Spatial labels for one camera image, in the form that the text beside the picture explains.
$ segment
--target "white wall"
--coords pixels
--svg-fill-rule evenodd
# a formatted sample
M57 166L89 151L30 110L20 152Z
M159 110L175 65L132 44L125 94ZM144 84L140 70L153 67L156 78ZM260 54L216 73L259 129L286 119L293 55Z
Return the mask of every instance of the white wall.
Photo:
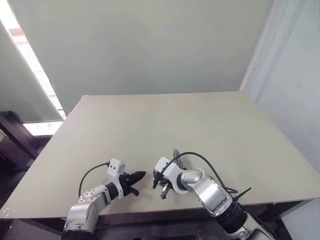
M0 21L0 112L9 110L25 123L62 119Z
M68 114L82 95L237 91L271 0L8 0Z
M283 16L274 37L279 41L272 43L244 90L320 172L319 0L292 0ZM320 239L320 200L285 215L283 221L293 240Z

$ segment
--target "window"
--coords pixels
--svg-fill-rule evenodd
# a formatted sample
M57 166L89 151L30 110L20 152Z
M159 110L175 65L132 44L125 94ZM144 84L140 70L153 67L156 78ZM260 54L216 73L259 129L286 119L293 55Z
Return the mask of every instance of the window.
M54 107L57 109L63 119L66 119L66 114L52 88L50 81L41 67L33 49L31 48L23 30L19 26L14 14L12 13L7 0L0 0L0 20L4 27L8 30L12 40L16 44L21 55L29 65L35 78L38 80L45 94L48 96ZM24 126L33 135L53 135L62 124L61 122L43 122L43 123L28 123Z

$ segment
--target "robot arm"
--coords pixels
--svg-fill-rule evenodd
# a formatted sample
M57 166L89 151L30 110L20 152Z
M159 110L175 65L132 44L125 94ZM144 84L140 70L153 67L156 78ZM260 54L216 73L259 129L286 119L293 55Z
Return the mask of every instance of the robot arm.
M159 176L169 160L162 157L155 166L155 176ZM174 162L163 172L161 183L171 184L179 194L194 193L199 202L216 218L230 239L275 240L233 197L202 169L181 169Z
M145 171L137 171L133 174L125 173L125 164L112 159L108 165L107 185L99 185L81 194L78 202L73 205L67 215L62 240L91 240L95 239L93 233L100 212L115 198L133 194L139 195L138 190L131 187L140 181L146 174Z

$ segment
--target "gray tabletop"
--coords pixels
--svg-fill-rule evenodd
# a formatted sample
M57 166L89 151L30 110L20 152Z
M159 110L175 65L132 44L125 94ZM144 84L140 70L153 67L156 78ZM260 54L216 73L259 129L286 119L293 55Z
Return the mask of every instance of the gray tabletop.
M114 200L102 214L201 207L191 193L152 189L153 169L173 149L197 152L228 187L244 191L242 204L287 202L320 196L319 174L277 126L242 92L84 96L25 174L0 218L65 217L77 202L78 186L91 167L112 158L125 171L147 171L140 195ZM186 156L187 168L203 168ZM107 183L107 168L85 179L82 189Z

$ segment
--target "black cable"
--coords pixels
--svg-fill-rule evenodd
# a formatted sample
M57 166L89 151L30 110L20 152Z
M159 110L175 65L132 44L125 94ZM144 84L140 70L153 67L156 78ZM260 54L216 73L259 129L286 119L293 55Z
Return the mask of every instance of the black cable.
M89 171L87 171L85 173L85 175L82 177L81 181L80 181L80 185L79 185L79 191L78 191L78 198L80 198L80 195L81 195L81 187L82 187L82 183L84 182L85 180L85 177L88 175L88 173L90 173L92 170L98 168L98 167L101 167L103 165L109 165L109 162L106 162L106 163L103 163L103 164L100 164L100 165L97 165L97 166L94 166L93 168L91 168Z
M239 198L241 198L243 195L245 195L245 194L246 194L247 192L249 192L251 189L252 189L252 188L249 187L247 190L243 191L243 192L240 193L238 196L235 196L235 197L233 198L233 200L237 202L237 201L239 200Z
M158 176L156 176L154 178L154 181L153 181L153 186L152 188L155 189L157 187L157 184L160 180L160 178L162 178L163 176L163 173L165 172L165 170L169 167L170 164L172 164L175 160L179 159L180 157L184 156L184 155L195 155L199 158L201 158L203 161L205 161L209 167L211 168L211 170L214 172L216 178L219 180L221 186L228 192L228 189L232 191L232 193L237 193L238 191L237 190L234 190L232 188L228 188L226 187L226 185L224 184L224 182L222 181L222 179L220 178L220 176L218 175L217 171L215 170L215 168L211 165L211 163L205 158L203 157L202 155L200 155L199 153L196 153L196 152L192 152L192 151L186 151L186 152L183 152L183 153L180 153L179 155L175 156L171 161L169 161L165 167L162 169L162 171L160 172L160 174Z

